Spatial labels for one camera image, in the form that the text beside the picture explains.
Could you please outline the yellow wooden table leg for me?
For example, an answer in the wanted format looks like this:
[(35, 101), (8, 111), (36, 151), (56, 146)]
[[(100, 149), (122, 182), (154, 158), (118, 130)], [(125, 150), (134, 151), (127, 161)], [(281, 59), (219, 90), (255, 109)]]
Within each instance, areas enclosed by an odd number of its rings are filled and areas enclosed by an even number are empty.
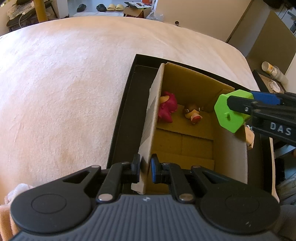
[(34, 0), (34, 6), (39, 23), (48, 21), (45, 3), (43, 0)]

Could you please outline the brown cardboard box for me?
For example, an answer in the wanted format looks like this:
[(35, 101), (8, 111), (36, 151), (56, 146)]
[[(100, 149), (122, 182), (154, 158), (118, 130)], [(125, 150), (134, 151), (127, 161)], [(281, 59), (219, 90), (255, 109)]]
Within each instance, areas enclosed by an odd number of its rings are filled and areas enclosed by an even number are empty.
[[(176, 163), (183, 169), (199, 165), (237, 181), (248, 182), (245, 130), (231, 133), (218, 123), (214, 105), (221, 94), (234, 90), (202, 73), (172, 63), (161, 64), (149, 90), (147, 112), (140, 141), (140, 178), (132, 190), (139, 194), (167, 193), (163, 184), (154, 185), (151, 156), (160, 162)], [(178, 109), (172, 123), (158, 122), (159, 98), (163, 91), (173, 93)], [(200, 109), (202, 120), (193, 125), (183, 114), (186, 104)]]

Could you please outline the brown-haired doll figurine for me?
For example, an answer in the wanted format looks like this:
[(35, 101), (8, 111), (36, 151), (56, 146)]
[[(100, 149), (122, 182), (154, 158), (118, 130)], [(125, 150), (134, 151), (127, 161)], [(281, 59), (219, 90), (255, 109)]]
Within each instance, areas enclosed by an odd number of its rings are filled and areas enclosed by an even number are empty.
[(186, 119), (191, 121), (191, 124), (195, 125), (202, 120), (199, 107), (194, 103), (186, 104), (183, 108), (183, 114)]

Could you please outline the white face mask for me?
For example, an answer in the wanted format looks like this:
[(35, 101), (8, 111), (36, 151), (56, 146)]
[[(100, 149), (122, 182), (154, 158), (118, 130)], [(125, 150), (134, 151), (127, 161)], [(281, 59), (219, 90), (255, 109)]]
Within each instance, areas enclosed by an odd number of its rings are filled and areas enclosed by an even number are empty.
[(274, 93), (281, 93), (281, 88), (279, 87), (279, 85), (278, 85), (275, 81), (270, 80), (270, 81), (268, 82), (268, 85), (269, 85), (270, 90), (271, 90), (272, 92), (274, 92)]

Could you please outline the pinkish white bed blanket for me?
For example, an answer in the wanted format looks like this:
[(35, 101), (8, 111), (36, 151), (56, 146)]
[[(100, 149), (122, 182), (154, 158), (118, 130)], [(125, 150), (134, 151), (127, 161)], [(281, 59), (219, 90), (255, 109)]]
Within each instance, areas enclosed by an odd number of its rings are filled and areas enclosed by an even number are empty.
[(199, 165), (181, 168), (193, 203), (166, 184), (167, 193), (139, 194), (133, 183), (114, 202), (96, 201), (136, 54), (258, 90), (236, 48), (163, 22), (86, 16), (3, 35), (1, 194), (32, 185), (11, 204), (14, 240), (278, 240), (271, 194)]

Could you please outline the yellow slipper left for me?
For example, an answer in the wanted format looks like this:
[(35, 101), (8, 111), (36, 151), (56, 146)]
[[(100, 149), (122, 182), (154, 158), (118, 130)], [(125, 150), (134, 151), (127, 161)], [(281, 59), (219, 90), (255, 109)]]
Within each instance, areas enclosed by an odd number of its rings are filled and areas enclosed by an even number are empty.
[(107, 11), (115, 11), (115, 8), (116, 6), (114, 4), (110, 4), (108, 7), (107, 7)]

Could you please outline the green toy house box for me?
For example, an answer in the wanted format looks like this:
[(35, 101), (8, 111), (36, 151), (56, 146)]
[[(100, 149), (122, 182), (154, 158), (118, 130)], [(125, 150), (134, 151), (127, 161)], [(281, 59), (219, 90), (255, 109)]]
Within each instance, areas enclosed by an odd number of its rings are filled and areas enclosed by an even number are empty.
[(244, 90), (221, 94), (214, 105), (219, 124), (229, 132), (236, 133), (250, 118), (253, 100), (252, 93)]

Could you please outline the small beige tagged items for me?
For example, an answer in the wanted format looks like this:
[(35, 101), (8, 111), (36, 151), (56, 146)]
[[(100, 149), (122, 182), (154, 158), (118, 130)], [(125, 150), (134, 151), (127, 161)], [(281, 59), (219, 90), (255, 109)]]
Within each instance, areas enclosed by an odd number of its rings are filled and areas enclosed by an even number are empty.
[(254, 132), (251, 130), (250, 126), (245, 125), (245, 142), (247, 144), (248, 150), (253, 149), (254, 139), (255, 139)]

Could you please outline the black slipper left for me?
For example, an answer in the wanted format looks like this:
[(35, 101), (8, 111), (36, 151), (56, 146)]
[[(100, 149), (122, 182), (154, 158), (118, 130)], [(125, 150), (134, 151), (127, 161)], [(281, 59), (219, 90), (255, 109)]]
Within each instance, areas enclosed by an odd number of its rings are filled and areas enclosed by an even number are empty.
[(79, 6), (78, 6), (78, 8), (77, 8), (77, 12), (78, 13), (81, 13), (81, 12), (83, 12), (83, 11), (85, 11), (86, 10), (86, 5), (85, 4), (80, 4)]

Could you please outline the black framed side table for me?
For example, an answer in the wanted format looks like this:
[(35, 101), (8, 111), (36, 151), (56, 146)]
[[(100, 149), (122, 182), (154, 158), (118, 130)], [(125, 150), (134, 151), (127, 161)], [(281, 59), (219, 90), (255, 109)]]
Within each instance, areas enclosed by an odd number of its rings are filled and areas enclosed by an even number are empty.
[(283, 85), (261, 70), (253, 70), (254, 79), (262, 92), (285, 93)]

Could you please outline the black slipper right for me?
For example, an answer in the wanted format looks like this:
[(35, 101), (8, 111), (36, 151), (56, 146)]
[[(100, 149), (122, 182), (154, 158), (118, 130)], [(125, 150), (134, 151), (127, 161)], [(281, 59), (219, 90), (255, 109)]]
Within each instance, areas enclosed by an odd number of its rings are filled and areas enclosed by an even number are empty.
[(104, 4), (99, 4), (96, 6), (96, 9), (98, 12), (106, 12), (107, 11), (107, 8)]

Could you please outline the black slipper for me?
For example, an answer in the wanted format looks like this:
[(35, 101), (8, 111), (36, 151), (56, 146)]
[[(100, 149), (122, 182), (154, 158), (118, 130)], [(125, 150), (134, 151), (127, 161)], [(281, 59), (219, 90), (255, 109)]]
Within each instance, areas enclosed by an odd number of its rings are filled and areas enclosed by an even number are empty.
[(83, 11), (85, 11), (86, 10), (86, 5), (85, 4), (80, 4), (79, 6), (78, 6), (78, 8), (77, 8), (77, 12), (78, 13), (81, 13), (81, 12), (83, 12)]
[(107, 8), (104, 4), (99, 4), (96, 6), (96, 9), (98, 12), (106, 12), (107, 11)]

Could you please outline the black shallow tray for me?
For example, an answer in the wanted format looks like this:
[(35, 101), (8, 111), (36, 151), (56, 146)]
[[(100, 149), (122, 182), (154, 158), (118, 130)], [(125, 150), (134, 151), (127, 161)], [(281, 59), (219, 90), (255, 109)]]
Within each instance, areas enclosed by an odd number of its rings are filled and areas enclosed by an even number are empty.
[[(147, 112), (149, 90), (160, 65), (167, 59), (136, 54), (127, 78), (113, 132), (107, 168), (120, 161), (130, 161), (138, 152)], [(271, 192), (273, 152), (270, 140), (256, 134), (258, 145), (248, 153), (248, 183)]]

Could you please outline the red plush figurine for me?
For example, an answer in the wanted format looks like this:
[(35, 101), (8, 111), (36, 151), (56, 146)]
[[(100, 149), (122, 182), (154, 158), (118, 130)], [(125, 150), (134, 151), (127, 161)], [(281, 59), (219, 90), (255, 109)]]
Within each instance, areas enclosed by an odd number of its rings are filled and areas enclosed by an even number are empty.
[(173, 93), (163, 91), (159, 98), (158, 122), (172, 123), (172, 113), (178, 109), (177, 99)]

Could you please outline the yellow slipper right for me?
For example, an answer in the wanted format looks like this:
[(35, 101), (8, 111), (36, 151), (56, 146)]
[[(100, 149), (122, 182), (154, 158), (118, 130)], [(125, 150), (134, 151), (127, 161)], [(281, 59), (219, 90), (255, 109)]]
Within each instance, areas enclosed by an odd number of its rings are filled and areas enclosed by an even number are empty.
[(117, 4), (115, 7), (116, 11), (124, 11), (125, 7), (122, 4)]

